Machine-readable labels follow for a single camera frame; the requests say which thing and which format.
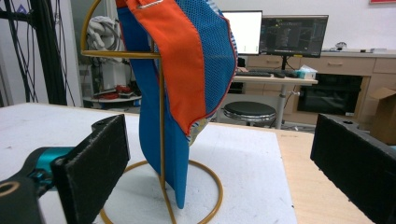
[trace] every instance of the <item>chair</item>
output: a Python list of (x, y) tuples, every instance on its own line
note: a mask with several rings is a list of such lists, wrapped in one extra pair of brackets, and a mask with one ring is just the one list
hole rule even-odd
[(232, 102), (224, 106), (224, 115), (230, 119), (250, 122), (271, 122), (276, 119), (276, 110), (265, 104), (249, 101)]

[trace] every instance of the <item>cardboard box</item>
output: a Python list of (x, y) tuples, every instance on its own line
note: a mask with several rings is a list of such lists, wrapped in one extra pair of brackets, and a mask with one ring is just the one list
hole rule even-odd
[(379, 100), (370, 135), (387, 145), (396, 146), (396, 90), (383, 87), (370, 96)]

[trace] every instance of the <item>keyboard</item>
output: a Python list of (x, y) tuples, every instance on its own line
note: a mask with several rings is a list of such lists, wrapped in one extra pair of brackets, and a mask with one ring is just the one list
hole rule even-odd
[(257, 72), (257, 71), (236, 72), (235, 75), (239, 77), (270, 77), (271, 76), (271, 74), (267, 72)]
[(297, 77), (293, 70), (281, 70), (273, 68), (260, 68), (260, 69), (250, 69), (250, 72), (262, 72), (274, 74), (274, 77)]

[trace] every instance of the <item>black foam pad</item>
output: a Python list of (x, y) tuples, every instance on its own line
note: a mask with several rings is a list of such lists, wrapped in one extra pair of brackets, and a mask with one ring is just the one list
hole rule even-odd
[(92, 223), (127, 165), (129, 147), (123, 115), (92, 125), (93, 132), (51, 163), (68, 223)]
[(318, 115), (311, 160), (375, 223), (396, 223), (396, 151), (350, 120)]

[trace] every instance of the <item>desk drawer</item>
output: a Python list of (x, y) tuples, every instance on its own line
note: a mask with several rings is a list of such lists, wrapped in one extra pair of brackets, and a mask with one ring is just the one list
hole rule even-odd
[(396, 59), (378, 58), (374, 66), (375, 73), (396, 74)]
[[(300, 58), (290, 57), (288, 63), (294, 69), (300, 67)], [(271, 55), (249, 56), (247, 58), (247, 67), (264, 67), (280, 68), (282, 66), (282, 57)]]
[[(282, 90), (282, 85), (280, 84), (256, 84), (256, 83), (246, 83), (245, 84), (246, 91), (276, 91), (277, 94)], [(286, 90), (292, 91), (292, 86), (287, 86)]]
[(373, 73), (375, 58), (302, 58), (301, 65), (303, 64), (318, 70), (319, 73), (370, 76)]

